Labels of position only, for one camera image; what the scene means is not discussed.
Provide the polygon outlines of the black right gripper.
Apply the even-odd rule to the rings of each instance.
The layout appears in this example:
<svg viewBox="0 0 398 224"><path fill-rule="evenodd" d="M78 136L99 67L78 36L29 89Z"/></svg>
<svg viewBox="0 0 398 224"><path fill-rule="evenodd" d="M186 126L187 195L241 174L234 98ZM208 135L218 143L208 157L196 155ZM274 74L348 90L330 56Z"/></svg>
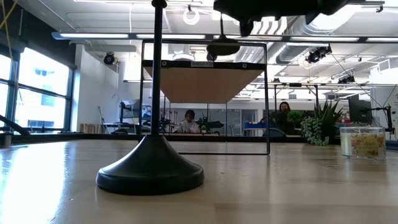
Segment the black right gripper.
<svg viewBox="0 0 398 224"><path fill-rule="evenodd" d="M240 34L247 37L254 22L263 16L275 19L287 16L305 16L307 24L319 14L330 16L348 4L349 0L215 0L213 9L239 22Z"/></svg>

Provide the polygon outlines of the yellow glass jar candle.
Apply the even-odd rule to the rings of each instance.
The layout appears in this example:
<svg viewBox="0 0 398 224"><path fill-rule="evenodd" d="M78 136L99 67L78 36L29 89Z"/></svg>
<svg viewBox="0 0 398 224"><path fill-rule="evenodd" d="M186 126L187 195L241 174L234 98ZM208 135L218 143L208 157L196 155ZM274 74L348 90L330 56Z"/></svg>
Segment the yellow glass jar candle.
<svg viewBox="0 0 398 224"><path fill-rule="evenodd" d="M385 159L386 137L382 127L340 128L341 154L346 157Z"/></svg>

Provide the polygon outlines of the blue storage bin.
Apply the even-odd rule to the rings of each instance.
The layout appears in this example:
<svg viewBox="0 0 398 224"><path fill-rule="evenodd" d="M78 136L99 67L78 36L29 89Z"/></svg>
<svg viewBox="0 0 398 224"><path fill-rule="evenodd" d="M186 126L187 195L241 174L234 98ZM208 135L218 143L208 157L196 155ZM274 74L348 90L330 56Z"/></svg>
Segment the blue storage bin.
<svg viewBox="0 0 398 224"><path fill-rule="evenodd" d="M244 123L244 130L252 130L252 129L266 129L266 123L258 123L258 122L246 122Z"/></svg>

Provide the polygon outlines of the person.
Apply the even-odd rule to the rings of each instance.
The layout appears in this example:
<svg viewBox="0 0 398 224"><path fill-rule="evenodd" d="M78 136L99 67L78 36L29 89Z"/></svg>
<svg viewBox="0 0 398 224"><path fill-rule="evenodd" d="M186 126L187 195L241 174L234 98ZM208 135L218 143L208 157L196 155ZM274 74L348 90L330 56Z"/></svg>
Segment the person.
<svg viewBox="0 0 398 224"><path fill-rule="evenodd" d="M177 126L175 133L199 133L200 127L195 121L195 112L187 110L184 120Z"/></svg>
<svg viewBox="0 0 398 224"><path fill-rule="evenodd" d="M294 123L289 121L288 118L290 111L290 105L286 101L283 101L279 105L279 110L271 116L274 126L286 135L292 135L295 133Z"/></svg>

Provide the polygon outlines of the small green plant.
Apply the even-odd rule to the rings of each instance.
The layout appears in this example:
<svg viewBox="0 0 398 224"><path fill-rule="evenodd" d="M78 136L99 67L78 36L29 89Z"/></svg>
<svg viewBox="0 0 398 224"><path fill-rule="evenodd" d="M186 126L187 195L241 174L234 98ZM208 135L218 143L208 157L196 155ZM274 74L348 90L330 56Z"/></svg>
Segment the small green plant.
<svg viewBox="0 0 398 224"><path fill-rule="evenodd" d="M292 123L300 123L303 119L304 112L303 111L289 111L287 114L288 121Z"/></svg>

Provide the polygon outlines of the trailing green succulent plant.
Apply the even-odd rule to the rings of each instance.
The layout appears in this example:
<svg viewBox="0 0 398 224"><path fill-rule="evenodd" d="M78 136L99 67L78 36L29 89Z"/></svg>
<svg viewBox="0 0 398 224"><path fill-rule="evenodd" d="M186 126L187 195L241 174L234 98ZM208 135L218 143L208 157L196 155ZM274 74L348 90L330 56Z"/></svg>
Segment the trailing green succulent plant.
<svg viewBox="0 0 398 224"><path fill-rule="evenodd" d="M322 139L322 122L318 118L306 118L301 122L302 136L306 142L316 146L326 146L327 142Z"/></svg>

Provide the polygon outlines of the spiky green potted plant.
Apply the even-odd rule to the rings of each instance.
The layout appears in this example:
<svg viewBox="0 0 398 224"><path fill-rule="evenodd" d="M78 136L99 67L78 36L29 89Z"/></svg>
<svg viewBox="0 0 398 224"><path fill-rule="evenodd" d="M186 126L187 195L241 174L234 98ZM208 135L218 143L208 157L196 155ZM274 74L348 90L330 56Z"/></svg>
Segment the spiky green potted plant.
<svg viewBox="0 0 398 224"><path fill-rule="evenodd" d="M323 105L314 106L314 118L318 121L318 131L320 139L329 144L336 136L336 123L342 115L342 108L337 109L339 101L326 101Z"/></svg>

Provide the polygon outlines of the long ceiling light bar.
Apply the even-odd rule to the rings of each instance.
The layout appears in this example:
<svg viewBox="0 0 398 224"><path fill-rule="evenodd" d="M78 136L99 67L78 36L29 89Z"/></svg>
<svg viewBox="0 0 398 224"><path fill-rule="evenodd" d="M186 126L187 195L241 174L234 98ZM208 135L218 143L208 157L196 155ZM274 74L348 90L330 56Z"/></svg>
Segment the long ceiling light bar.
<svg viewBox="0 0 398 224"><path fill-rule="evenodd" d="M66 33L53 32L56 40L147 40L153 39L154 34L145 33ZM220 36L215 34L163 34L163 39L182 40L216 40ZM321 43L357 43L357 44L398 44L398 37L383 36L335 36L335 35L227 35L226 38L248 42L321 42Z"/></svg>

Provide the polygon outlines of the black equipment stand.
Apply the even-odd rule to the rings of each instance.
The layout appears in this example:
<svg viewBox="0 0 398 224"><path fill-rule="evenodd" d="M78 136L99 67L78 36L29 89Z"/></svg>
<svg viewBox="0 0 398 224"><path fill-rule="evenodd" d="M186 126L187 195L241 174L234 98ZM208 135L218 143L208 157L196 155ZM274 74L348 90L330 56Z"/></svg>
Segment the black equipment stand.
<svg viewBox="0 0 398 224"><path fill-rule="evenodd" d="M128 134L149 133L151 115L152 107L141 106L139 100L124 100L119 104L119 122Z"/></svg>

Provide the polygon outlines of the black computer monitor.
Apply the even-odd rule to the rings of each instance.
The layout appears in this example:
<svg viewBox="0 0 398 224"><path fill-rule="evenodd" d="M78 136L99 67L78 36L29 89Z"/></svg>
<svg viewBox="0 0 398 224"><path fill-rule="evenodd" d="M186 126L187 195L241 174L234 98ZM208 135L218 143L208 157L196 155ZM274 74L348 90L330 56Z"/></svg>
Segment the black computer monitor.
<svg viewBox="0 0 398 224"><path fill-rule="evenodd" d="M349 117L352 123L371 124L373 116L371 112L371 102L360 100L359 96L348 98Z"/></svg>

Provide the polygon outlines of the wooden pallet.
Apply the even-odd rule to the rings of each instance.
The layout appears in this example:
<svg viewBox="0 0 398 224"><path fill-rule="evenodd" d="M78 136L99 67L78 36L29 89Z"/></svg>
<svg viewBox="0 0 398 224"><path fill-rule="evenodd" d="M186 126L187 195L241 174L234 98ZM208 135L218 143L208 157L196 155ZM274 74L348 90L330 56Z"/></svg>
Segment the wooden pallet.
<svg viewBox="0 0 398 224"><path fill-rule="evenodd" d="M81 123L80 132L84 134L102 134L103 127L100 124Z"/></svg>

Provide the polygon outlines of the silver ventilation duct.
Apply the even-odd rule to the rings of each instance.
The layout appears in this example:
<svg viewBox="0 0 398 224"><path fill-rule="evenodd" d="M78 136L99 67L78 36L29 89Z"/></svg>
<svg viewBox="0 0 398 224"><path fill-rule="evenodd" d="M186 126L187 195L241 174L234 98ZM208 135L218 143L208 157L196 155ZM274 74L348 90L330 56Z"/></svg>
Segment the silver ventilation duct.
<svg viewBox="0 0 398 224"><path fill-rule="evenodd" d="M345 24L353 12L336 12L331 16L318 15L311 23L306 24L305 18L297 19L287 30L288 35L330 35ZM281 43L280 52L275 55L275 61L288 64L308 49L308 46L294 46L291 43Z"/></svg>

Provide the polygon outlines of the wooden shelf black metal frame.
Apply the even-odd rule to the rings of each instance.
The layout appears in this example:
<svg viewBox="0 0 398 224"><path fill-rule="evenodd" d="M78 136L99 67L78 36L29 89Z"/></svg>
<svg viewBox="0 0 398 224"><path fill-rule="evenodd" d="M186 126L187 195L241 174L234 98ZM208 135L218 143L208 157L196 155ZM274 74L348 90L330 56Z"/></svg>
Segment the wooden shelf black metal frame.
<svg viewBox="0 0 398 224"><path fill-rule="evenodd" d="M223 63L162 60L161 42L154 42L152 60L143 59L141 70L152 72L152 116L150 134L142 137L134 151L155 153L171 150L169 140L184 142L235 142L236 138L200 133L160 133L160 94L171 103L228 104L260 72L267 72L266 63Z"/></svg>

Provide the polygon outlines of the black metal rig frame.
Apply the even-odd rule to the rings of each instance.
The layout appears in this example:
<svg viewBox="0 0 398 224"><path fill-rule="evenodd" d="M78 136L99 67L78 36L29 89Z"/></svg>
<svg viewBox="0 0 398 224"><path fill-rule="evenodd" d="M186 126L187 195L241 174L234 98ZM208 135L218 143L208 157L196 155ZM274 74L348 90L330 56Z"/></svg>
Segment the black metal rig frame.
<svg viewBox="0 0 398 224"><path fill-rule="evenodd" d="M166 135L168 141L182 142L250 142L266 143L266 137L244 137L244 136L211 136L211 135ZM142 137L138 135L112 135L112 134L82 134L82 133L58 133L58 134L31 134L15 135L11 133L0 133L0 148L11 144L33 144L45 142L61 142L74 140L127 140L139 141Z"/></svg>

